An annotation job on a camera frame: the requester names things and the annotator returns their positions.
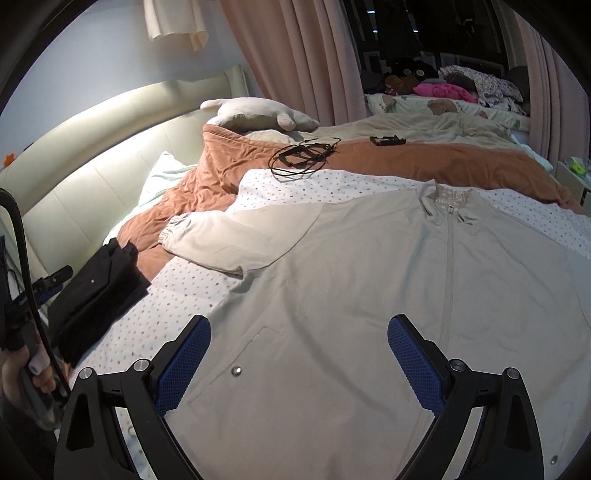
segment pink plush toy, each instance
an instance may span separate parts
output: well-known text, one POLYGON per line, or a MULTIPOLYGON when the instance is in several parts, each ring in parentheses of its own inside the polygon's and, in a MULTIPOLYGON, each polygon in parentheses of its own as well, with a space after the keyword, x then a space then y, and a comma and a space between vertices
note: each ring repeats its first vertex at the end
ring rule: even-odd
POLYGON ((478 103, 478 98, 468 90, 452 85, 451 83, 421 83, 414 88, 414 92, 422 97, 450 98, 452 100, 465 100, 470 103, 478 103))

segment jacket zipper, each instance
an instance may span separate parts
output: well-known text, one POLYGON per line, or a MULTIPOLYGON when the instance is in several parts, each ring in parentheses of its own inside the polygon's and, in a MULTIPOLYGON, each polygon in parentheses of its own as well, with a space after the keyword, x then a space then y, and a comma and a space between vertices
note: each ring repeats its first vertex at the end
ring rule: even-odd
POLYGON ((454 248, 453 248, 453 205, 447 207, 447 260, 445 275, 445 294, 443 300, 443 315, 441 316, 441 335, 438 347, 443 353, 447 353, 449 345, 450 324, 452 322, 452 301, 453 301, 453 266, 454 266, 454 248))

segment metal screw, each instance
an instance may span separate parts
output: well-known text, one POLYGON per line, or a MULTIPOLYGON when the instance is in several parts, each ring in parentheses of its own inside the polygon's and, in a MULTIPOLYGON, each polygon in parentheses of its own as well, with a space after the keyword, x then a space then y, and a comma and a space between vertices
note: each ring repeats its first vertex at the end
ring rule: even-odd
POLYGON ((516 368, 507 369, 507 377, 512 378, 513 380, 518 380, 519 376, 519 370, 517 370, 516 368))
POLYGON ((94 371, 94 370, 93 370, 93 369, 91 369, 90 367, 86 367, 86 368, 83 368, 82 370, 80 370, 80 373, 78 374, 78 376, 79 376, 79 377, 80 377, 82 380, 85 380, 86 378, 88 378, 89 376, 91 376, 91 375, 92 375, 92 372, 93 372, 93 371, 94 371))
POLYGON ((149 365, 150 362, 148 362, 145 358, 142 358, 141 360, 138 360, 136 363, 134 363, 134 370, 136 372, 143 372, 149 367, 149 365))
POLYGON ((456 372, 463 372, 466 369, 466 364, 457 359, 449 362, 449 366, 456 372))

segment nightstand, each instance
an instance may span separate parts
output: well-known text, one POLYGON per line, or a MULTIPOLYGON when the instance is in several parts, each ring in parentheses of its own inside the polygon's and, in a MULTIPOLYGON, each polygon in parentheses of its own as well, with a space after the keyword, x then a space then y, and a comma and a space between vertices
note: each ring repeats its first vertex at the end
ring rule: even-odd
POLYGON ((584 179, 575 175, 569 170, 563 163, 558 162, 556 168, 556 180, 563 187, 567 187, 573 197, 580 202, 585 210, 585 215, 591 217, 591 184, 587 183, 584 179))

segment green object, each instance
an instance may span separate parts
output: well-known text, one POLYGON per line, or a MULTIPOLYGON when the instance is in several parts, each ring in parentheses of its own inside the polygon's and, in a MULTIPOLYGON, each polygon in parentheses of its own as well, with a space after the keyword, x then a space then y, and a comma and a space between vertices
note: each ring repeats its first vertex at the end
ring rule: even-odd
POLYGON ((579 177, 583 177, 583 178, 585 178, 585 174, 587 173, 585 171, 585 167, 583 165, 581 165, 581 163, 578 160, 576 160, 575 158, 573 158, 570 161, 569 169, 575 175, 578 175, 579 177))

